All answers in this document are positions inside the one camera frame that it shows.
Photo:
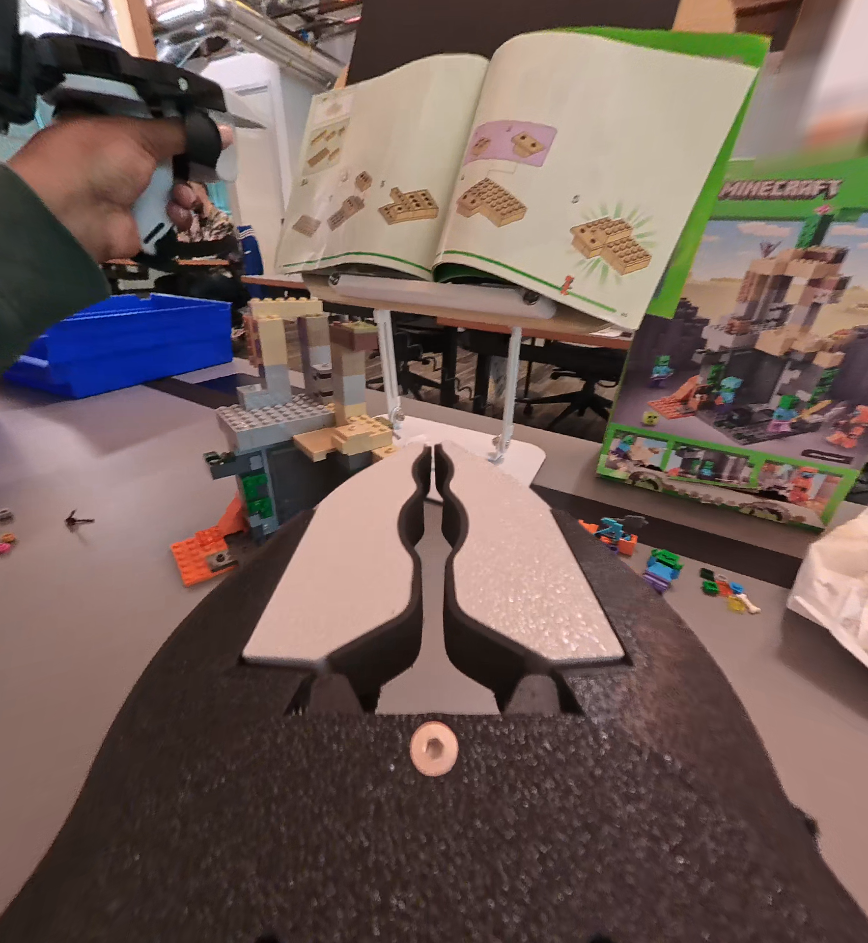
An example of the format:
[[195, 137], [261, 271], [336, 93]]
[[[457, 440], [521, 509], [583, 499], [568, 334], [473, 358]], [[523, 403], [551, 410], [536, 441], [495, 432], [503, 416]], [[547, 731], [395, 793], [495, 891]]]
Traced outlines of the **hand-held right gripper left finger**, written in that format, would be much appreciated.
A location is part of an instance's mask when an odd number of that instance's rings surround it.
[[411, 444], [339, 485], [304, 514], [242, 658], [340, 674], [373, 709], [420, 652], [424, 532], [432, 449]]

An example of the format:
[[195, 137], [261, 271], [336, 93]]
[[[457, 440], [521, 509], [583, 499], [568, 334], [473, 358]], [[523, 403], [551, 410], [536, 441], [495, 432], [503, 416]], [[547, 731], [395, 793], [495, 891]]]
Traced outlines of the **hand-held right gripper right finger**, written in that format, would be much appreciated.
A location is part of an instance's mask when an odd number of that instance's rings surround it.
[[545, 501], [459, 445], [436, 447], [445, 652], [502, 714], [580, 714], [567, 680], [625, 650]]

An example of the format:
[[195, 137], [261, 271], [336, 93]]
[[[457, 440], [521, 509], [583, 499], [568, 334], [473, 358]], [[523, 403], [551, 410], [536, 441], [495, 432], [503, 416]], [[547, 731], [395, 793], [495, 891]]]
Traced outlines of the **toy brick building model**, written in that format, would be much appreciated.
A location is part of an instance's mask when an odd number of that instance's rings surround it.
[[237, 495], [219, 521], [170, 546], [182, 584], [237, 567], [228, 540], [261, 544], [357, 472], [396, 451], [394, 420], [367, 407], [366, 367], [379, 330], [331, 323], [313, 299], [252, 300], [243, 337], [258, 381], [216, 410], [227, 450], [204, 455], [212, 478]]

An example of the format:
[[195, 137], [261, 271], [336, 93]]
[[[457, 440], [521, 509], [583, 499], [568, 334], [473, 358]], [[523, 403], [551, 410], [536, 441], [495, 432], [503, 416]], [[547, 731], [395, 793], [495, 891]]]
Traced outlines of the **blue plastic bin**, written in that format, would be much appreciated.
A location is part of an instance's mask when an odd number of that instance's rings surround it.
[[22, 356], [4, 372], [3, 379], [63, 398], [84, 399], [155, 379], [156, 364], [145, 351], [74, 360]]
[[135, 385], [228, 361], [231, 316], [221, 301], [116, 295], [47, 329], [30, 356], [47, 365], [55, 383], [84, 371]]

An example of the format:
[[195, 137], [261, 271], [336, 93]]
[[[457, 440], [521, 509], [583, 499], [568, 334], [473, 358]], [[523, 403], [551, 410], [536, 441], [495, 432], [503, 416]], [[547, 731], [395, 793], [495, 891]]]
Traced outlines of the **brick instruction booklet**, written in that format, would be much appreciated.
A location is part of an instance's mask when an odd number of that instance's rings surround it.
[[319, 94], [275, 270], [493, 280], [634, 330], [699, 242], [769, 45], [543, 30]]

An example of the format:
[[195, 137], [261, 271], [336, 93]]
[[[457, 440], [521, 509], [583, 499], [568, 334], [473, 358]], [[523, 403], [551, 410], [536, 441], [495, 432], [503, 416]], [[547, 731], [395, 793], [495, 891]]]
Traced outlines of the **person's left forearm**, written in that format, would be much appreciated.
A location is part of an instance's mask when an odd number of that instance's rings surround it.
[[100, 266], [0, 163], [0, 375], [49, 327], [109, 297]]

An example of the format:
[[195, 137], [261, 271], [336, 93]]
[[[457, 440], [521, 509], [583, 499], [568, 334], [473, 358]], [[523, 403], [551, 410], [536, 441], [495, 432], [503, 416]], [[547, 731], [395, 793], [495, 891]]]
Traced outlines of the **grey desk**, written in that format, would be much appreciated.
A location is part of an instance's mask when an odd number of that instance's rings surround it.
[[[668, 594], [723, 668], [824, 857], [868, 914], [868, 669], [785, 609], [811, 536], [659, 500], [594, 475], [596, 443], [518, 426], [546, 459], [534, 482], [671, 525], [690, 551]], [[223, 446], [210, 407], [145, 386], [80, 401], [0, 387], [0, 509], [18, 543], [0, 556], [0, 913], [74, 805], [129, 691], [208, 593], [181, 585], [169, 546], [231, 499], [203, 454]], [[72, 510], [95, 524], [69, 531]], [[741, 583], [761, 612], [700, 589]]]

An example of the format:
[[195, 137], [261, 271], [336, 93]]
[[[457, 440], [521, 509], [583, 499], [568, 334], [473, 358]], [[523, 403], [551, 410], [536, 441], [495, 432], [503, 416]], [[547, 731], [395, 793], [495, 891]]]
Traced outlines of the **person's left hand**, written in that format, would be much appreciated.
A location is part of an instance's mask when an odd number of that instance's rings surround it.
[[7, 163], [96, 262], [141, 249], [133, 206], [157, 167], [182, 154], [181, 120], [73, 114]]

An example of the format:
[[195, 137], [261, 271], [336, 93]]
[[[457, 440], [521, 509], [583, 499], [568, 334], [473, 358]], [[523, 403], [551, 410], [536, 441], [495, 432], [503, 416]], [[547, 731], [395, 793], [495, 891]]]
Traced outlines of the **white cabinet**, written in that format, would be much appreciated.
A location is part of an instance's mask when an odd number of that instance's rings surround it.
[[238, 176], [227, 190], [235, 222], [251, 226], [265, 270], [270, 271], [285, 202], [279, 69], [259, 54], [238, 53], [209, 62], [203, 75], [224, 88], [235, 114], [260, 125], [237, 129]]

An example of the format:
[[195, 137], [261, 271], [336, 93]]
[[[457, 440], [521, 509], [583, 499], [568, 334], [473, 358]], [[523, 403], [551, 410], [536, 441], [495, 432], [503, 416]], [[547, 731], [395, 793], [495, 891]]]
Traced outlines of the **orange and teal toy figure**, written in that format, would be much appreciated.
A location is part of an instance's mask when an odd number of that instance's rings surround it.
[[640, 532], [649, 525], [642, 515], [627, 514], [620, 518], [603, 517], [597, 523], [579, 520], [581, 526], [612, 552], [631, 558], [637, 548]]

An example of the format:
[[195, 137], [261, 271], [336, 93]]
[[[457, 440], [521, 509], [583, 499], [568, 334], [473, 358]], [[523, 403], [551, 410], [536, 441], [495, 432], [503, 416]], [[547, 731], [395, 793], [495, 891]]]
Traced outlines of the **green zombie toy figure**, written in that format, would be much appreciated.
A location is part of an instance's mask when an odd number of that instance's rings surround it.
[[676, 581], [684, 569], [682, 558], [675, 553], [653, 548], [641, 578], [658, 594], [663, 595]]

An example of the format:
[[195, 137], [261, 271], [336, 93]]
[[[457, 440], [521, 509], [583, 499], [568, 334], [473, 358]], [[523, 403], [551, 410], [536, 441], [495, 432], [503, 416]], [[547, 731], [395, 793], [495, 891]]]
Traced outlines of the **wooden office table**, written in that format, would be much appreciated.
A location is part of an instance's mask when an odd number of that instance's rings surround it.
[[435, 283], [413, 278], [304, 273], [302, 277], [242, 277], [249, 285], [306, 289], [324, 302], [437, 319], [440, 325], [628, 350], [634, 333], [531, 290]]

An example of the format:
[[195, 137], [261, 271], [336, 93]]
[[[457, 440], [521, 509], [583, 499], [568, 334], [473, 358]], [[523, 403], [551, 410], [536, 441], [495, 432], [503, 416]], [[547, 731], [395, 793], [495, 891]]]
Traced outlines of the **white book stand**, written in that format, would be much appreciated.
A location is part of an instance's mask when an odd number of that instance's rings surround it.
[[[516, 287], [435, 284], [410, 278], [305, 274], [303, 279], [307, 288], [321, 300], [371, 309], [379, 332], [385, 415], [392, 425], [394, 445], [452, 442], [486, 459], [522, 485], [529, 486], [533, 482], [545, 453], [529, 443], [513, 443], [516, 397], [513, 385], [518, 377], [523, 330], [552, 326], [559, 312], [553, 300]], [[478, 330], [504, 327], [511, 330], [502, 428], [496, 436], [491, 439], [484, 433], [457, 429], [445, 422], [406, 417], [396, 375], [392, 323], [392, 313], [396, 310], [453, 320], [464, 315]]]

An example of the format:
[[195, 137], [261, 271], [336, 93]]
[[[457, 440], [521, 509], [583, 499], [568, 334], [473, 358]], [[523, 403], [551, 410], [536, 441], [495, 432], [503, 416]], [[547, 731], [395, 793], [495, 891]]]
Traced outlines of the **green toy set box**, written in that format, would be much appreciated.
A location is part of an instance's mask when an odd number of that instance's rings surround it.
[[868, 156], [734, 161], [681, 293], [636, 331], [597, 476], [823, 530], [868, 459]]

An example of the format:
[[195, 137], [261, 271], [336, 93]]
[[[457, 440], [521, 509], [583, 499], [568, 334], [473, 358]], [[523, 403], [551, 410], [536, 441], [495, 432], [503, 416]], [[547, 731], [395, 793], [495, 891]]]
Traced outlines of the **crumpled white paper bags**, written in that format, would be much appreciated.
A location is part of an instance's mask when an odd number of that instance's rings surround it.
[[810, 545], [786, 607], [868, 669], [868, 506]]

